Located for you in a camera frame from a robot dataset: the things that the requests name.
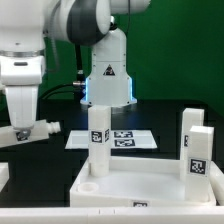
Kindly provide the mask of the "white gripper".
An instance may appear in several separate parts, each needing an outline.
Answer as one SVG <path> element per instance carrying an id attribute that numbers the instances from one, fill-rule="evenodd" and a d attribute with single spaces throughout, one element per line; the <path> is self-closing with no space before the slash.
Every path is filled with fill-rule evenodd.
<path id="1" fill-rule="evenodd" d="M 38 87 L 7 86 L 5 93 L 11 125 L 21 130 L 17 139 L 27 140 L 36 121 Z"/>

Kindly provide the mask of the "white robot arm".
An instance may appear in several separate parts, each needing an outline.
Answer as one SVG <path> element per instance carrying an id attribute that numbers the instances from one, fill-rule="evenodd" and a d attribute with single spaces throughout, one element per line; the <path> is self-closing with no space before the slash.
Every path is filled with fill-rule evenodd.
<path id="1" fill-rule="evenodd" d="M 24 139 L 36 121 L 46 73 L 44 38 L 91 46 L 109 32 L 114 14 L 139 13 L 151 0 L 0 0 L 0 84 L 13 131 Z"/>

